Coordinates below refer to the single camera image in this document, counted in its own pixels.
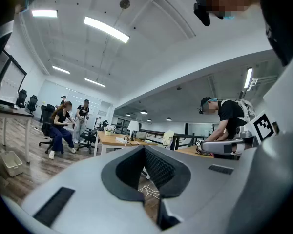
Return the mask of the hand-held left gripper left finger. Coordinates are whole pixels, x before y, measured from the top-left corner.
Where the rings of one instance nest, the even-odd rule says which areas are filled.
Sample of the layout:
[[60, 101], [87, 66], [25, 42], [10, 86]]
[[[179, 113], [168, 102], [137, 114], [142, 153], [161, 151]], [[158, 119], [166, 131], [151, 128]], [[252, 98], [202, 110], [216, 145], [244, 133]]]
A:
[[[147, 215], [142, 202], [120, 200], [102, 183], [103, 167], [133, 150], [124, 148], [78, 161], [37, 187], [20, 206], [6, 196], [2, 199], [31, 234], [159, 234], [161, 229]], [[34, 214], [61, 187], [74, 190], [74, 194], [47, 227]]]

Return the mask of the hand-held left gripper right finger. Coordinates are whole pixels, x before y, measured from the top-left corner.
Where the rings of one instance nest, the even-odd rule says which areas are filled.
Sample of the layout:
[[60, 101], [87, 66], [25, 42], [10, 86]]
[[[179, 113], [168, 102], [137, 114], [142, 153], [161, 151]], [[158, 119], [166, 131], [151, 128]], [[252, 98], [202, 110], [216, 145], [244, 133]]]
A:
[[148, 234], [226, 234], [250, 172], [255, 148], [239, 160], [144, 148], [145, 168], [160, 194], [157, 223]]

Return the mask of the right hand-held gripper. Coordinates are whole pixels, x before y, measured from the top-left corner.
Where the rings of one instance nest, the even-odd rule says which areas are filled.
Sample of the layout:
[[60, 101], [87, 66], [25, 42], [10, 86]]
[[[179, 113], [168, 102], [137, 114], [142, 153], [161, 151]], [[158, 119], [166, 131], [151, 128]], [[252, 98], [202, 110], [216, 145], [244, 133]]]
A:
[[[241, 139], [242, 141], [236, 144], [234, 153], [240, 155], [249, 148], [259, 146], [264, 140], [274, 135], [276, 130], [272, 124], [271, 115], [264, 110], [244, 126], [236, 128], [234, 140]], [[201, 149], [206, 153], [231, 154], [233, 144], [233, 140], [203, 142]]]

